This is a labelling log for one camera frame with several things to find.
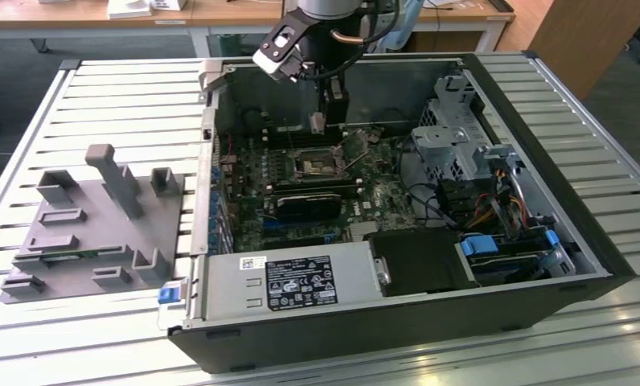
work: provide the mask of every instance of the metal slatted table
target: metal slatted table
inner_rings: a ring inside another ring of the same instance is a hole
[[[636,164],[539,60],[479,59],[640,275]],[[187,174],[175,277],[185,275],[197,67],[197,60],[85,61],[57,73],[0,178],[0,282],[36,212],[41,171],[64,166],[74,179],[97,178],[82,166],[93,142],[113,144],[133,175],[155,166]],[[164,336],[155,290],[0,304],[0,384],[640,384],[640,277],[531,329],[255,374],[209,376]]]

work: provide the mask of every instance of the red wire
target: red wire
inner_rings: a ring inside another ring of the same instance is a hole
[[[474,202],[474,216],[476,217],[478,214],[479,214],[479,208],[478,208],[478,205],[479,205],[479,200],[482,198],[484,198],[486,196],[488,195],[488,193],[482,193],[478,197],[478,200]]]

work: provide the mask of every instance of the blue drive bracket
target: blue drive bracket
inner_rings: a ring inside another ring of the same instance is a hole
[[[488,235],[470,236],[460,242],[460,248],[466,256],[499,252],[494,237]]]

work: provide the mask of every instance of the white box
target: white box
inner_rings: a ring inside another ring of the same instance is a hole
[[[187,0],[151,0],[153,10],[181,10]]]
[[[107,18],[151,16],[148,0],[107,0]]]

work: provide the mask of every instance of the barcode sticker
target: barcode sticker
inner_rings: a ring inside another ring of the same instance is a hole
[[[244,271],[247,269],[261,269],[265,267],[267,256],[241,257],[237,259],[237,268]]]
[[[185,24],[185,20],[156,20],[156,25],[181,25]]]

